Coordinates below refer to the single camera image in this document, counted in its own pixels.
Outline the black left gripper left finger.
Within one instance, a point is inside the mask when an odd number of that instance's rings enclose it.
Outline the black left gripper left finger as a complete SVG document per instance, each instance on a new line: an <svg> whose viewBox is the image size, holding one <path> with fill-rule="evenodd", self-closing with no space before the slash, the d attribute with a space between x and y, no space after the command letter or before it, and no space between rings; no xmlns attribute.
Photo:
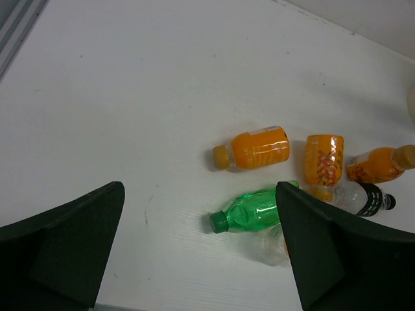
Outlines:
<svg viewBox="0 0 415 311"><path fill-rule="evenodd" d="M124 202L113 181L1 227L1 309L94 308Z"/></svg>

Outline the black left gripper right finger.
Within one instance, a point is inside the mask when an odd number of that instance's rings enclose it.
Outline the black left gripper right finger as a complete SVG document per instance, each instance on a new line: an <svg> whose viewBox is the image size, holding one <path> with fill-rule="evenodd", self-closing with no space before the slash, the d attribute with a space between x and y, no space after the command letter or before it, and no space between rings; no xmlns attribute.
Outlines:
<svg viewBox="0 0 415 311"><path fill-rule="evenodd" d="M413 310L414 234L280 181L279 219L303 310Z"/></svg>

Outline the clear bottle yellow cap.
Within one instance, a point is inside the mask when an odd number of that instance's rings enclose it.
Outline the clear bottle yellow cap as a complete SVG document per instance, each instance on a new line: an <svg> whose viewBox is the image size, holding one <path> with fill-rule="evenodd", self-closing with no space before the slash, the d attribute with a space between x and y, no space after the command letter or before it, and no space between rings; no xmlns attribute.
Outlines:
<svg viewBox="0 0 415 311"><path fill-rule="evenodd" d="M286 266L290 263L281 224L275 225L264 239L265 260L270 266Z"/></svg>

